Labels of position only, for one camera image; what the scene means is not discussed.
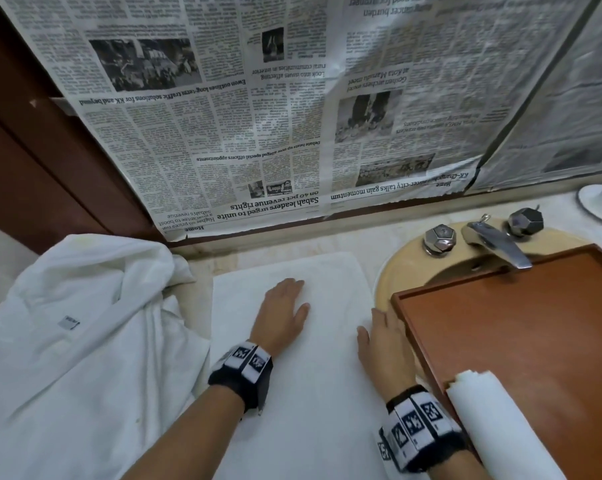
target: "wristband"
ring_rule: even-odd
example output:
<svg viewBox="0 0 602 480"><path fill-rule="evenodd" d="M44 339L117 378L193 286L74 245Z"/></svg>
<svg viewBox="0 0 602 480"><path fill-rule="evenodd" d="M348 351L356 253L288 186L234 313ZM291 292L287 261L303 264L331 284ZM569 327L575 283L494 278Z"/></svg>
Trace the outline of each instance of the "wristband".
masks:
<svg viewBox="0 0 602 480"><path fill-rule="evenodd" d="M208 385L232 389L245 403L245 411L263 411L270 386L272 356L251 342L242 342L223 355L212 367Z"/></svg>
<svg viewBox="0 0 602 480"><path fill-rule="evenodd" d="M411 387L386 406L379 435L400 472L426 472L468 449L460 426L425 387Z"/></svg>

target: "faucet spout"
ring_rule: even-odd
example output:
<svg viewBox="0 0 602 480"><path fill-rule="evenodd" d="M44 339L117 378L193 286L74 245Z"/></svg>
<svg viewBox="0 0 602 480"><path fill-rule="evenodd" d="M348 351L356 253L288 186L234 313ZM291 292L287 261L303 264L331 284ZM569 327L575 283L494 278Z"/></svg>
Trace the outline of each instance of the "faucet spout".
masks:
<svg viewBox="0 0 602 480"><path fill-rule="evenodd" d="M478 222L468 222L463 226L461 235L465 242L487 248L517 269L532 267L528 257L510 236L485 222L488 218L488 216L484 216Z"/></svg>

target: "hand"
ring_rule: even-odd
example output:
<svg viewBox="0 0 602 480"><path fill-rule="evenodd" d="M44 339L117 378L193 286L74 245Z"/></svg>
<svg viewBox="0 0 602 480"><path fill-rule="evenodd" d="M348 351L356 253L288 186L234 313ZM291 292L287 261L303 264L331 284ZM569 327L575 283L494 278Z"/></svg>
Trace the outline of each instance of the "hand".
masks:
<svg viewBox="0 0 602 480"><path fill-rule="evenodd" d="M358 359L387 403L416 385L414 355L405 336L405 323L394 314L372 309L372 337L358 327Z"/></svg>
<svg viewBox="0 0 602 480"><path fill-rule="evenodd" d="M278 357L303 330L310 304L299 306L295 314L295 301L304 284L304 281L288 278L265 293L250 342L262 347L273 358Z"/></svg>

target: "faucet knob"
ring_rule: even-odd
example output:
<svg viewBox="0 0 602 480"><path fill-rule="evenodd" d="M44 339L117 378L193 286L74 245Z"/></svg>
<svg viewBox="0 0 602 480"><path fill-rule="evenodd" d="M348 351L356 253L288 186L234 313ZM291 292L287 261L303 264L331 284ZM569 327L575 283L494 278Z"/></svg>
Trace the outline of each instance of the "faucet knob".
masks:
<svg viewBox="0 0 602 480"><path fill-rule="evenodd" d="M439 224L428 230L423 237L423 248L427 254L442 258L456 245L456 231L450 226Z"/></svg>
<svg viewBox="0 0 602 480"><path fill-rule="evenodd" d="M510 214L507 218L507 230L516 237L528 237L545 227L543 214L536 209L526 207Z"/></svg>

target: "countertop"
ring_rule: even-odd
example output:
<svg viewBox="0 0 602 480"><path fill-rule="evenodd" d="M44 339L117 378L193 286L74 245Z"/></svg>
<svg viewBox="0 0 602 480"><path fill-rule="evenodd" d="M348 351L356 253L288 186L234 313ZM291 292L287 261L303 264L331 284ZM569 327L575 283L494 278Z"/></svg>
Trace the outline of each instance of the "countertop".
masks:
<svg viewBox="0 0 602 480"><path fill-rule="evenodd" d="M580 206L576 192L569 192L190 260L196 283L179 285L172 292L179 299L188 327L202 337L210 338L212 286L213 278L218 274L318 254L349 251L358 259L373 293L374 282L386 260L401 246L422 236L433 226L478 220L485 213L507 218L515 210L537 205L541 206L545 226L575 234L602 248L602 221Z"/></svg>

